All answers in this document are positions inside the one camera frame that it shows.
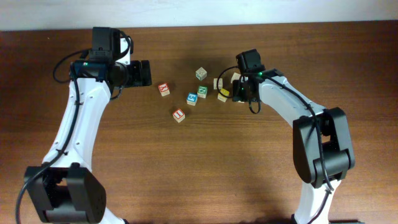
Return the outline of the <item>yellow letter wooden block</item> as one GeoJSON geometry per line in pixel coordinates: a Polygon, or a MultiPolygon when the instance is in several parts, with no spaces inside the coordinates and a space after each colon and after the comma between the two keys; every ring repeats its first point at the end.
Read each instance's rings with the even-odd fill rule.
{"type": "Polygon", "coordinates": [[[219,90],[218,99],[222,102],[226,102],[229,98],[229,91],[225,90],[224,88],[219,90]]]}

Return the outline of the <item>blue number 5 block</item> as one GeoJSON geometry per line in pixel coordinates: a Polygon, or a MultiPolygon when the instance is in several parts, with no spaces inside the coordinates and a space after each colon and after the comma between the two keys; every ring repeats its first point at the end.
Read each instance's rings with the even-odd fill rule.
{"type": "Polygon", "coordinates": [[[186,101],[188,105],[195,106],[198,101],[198,95],[196,93],[189,93],[186,101]]]}

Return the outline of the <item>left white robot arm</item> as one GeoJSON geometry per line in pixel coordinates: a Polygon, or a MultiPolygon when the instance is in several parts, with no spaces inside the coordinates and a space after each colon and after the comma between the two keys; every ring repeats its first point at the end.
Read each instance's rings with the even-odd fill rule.
{"type": "Polygon", "coordinates": [[[92,173],[93,146],[114,90],[149,86],[148,61],[132,61],[130,37],[99,40],[70,64],[68,103],[57,136],[41,166],[29,166],[16,203],[28,193],[43,223],[127,223],[107,206],[106,190],[92,173]]]}

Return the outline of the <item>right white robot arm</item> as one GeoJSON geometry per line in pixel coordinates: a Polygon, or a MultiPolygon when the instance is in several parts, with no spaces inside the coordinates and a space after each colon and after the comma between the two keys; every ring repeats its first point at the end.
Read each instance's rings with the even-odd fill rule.
{"type": "Polygon", "coordinates": [[[276,69],[234,80],[233,101],[268,105],[292,127],[293,161],[302,180],[292,222],[328,223],[335,190],[355,166],[345,112],[309,100],[276,69]]]}

